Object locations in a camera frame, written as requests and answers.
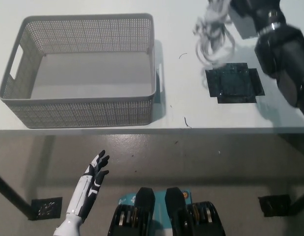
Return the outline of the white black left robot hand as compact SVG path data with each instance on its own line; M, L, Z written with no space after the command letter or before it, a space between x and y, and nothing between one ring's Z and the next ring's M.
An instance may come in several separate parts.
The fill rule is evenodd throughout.
M99 193L100 187L108 170L102 170L108 164L110 156L102 150L88 165L80 177L70 200L67 214L73 214L85 220Z

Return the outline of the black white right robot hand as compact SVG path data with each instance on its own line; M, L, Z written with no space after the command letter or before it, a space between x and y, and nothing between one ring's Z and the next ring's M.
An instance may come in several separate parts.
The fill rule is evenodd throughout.
M286 24L279 0L232 0L230 6L241 19L251 19L256 33L272 24Z

